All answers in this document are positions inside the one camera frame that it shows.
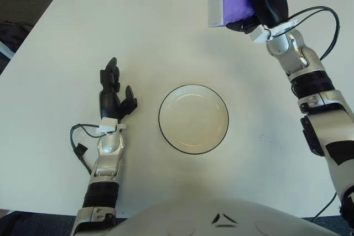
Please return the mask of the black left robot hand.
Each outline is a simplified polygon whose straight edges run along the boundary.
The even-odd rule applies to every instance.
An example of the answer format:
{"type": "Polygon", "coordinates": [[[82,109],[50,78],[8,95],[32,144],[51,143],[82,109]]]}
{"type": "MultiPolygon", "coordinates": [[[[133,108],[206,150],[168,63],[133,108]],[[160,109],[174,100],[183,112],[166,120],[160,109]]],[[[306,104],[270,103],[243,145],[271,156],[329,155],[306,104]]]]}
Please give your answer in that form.
{"type": "Polygon", "coordinates": [[[121,88],[119,77],[117,58],[113,57],[105,69],[100,70],[100,84],[102,85],[99,93],[100,117],[117,119],[120,122],[138,107],[138,102],[131,86],[126,87],[126,98],[120,101],[118,97],[121,88]]]}

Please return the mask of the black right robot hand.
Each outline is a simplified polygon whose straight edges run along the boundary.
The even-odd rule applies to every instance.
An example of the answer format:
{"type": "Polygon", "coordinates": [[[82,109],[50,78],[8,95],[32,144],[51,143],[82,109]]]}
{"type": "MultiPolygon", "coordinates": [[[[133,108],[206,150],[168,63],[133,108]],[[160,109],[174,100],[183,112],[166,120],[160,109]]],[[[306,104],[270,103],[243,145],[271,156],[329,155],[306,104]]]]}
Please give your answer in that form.
{"type": "Polygon", "coordinates": [[[287,0],[226,0],[225,26],[249,34],[259,25],[273,28],[288,19],[287,0]]]}

